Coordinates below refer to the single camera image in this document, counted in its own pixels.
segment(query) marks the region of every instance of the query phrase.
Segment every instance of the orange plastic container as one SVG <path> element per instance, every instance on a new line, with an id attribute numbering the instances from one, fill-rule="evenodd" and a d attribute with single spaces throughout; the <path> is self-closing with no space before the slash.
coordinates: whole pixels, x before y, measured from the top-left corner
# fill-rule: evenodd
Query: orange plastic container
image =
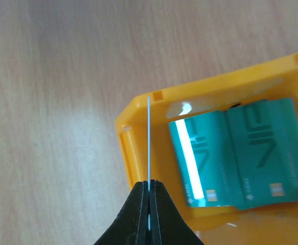
<path id="1" fill-rule="evenodd" d="M 116 120 L 131 188 L 137 181 L 147 178 L 148 96 L 152 102 L 152 179 L 165 184 L 181 216 L 193 230 L 216 228 L 248 213 L 240 212 L 235 207 L 189 208 L 186 205 L 168 123 L 213 110 L 226 110 L 236 103 L 248 104 L 261 99 L 284 97 L 294 98 L 298 112 L 298 54 L 135 97 Z M 292 227 L 293 222 L 298 225 L 298 203 L 258 208 L 254 209 L 254 213 L 258 217 L 277 218 L 277 222 L 280 214 L 282 217 L 293 217 L 294 221 L 290 219 L 291 224 L 288 225 Z M 270 220 L 266 221 L 263 230 L 272 230 L 274 225 Z M 291 230 L 286 231 L 287 234 L 292 232 L 297 235 Z"/>

